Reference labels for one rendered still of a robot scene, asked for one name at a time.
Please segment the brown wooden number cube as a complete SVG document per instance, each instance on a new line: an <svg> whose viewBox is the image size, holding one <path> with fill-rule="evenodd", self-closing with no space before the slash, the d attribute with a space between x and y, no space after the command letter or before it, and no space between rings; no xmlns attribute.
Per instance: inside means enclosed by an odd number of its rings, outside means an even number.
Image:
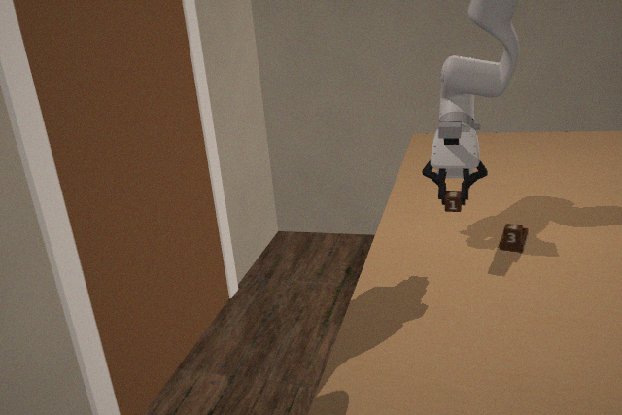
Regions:
<svg viewBox="0 0 622 415"><path fill-rule="evenodd" d="M503 241L521 244L522 232L522 225L506 224L503 230Z"/></svg>
<svg viewBox="0 0 622 415"><path fill-rule="evenodd" d="M461 195L460 191L447 191L445 193L445 212L461 212Z"/></svg>

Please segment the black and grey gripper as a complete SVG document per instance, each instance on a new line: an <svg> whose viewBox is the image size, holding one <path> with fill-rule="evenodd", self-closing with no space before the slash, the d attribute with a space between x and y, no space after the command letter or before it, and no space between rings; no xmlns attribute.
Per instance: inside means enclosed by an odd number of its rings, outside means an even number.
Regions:
<svg viewBox="0 0 622 415"><path fill-rule="evenodd" d="M470 170L470 167L475 168ZM462 205L465 205L470 186L478 179L487 176L488 172L479 159L476 131L468 124L462 123L459 145L444 145L444 139L438 139L437 130L432 141L431 159L422 172L438 185L438 199L441 199L442 205L445 204L445 178L464 178L461 199Z"/></svg>

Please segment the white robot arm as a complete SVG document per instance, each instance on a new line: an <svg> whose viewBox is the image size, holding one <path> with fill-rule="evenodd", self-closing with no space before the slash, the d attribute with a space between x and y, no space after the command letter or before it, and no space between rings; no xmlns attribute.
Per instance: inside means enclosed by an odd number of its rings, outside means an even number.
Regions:
<svg viewBox="0 0 622 415"><path fill-rule="evenodd" d="M519 56L519 43L511 24L518 1L471 0L470 19L497 38L504 45L504 52L499 63L461 56L450 56L443 63L438 139L444 139L444 145L459 145L462 123L480 129L480 123L474 121L474 95L495 98L505 92Z"/></svg>

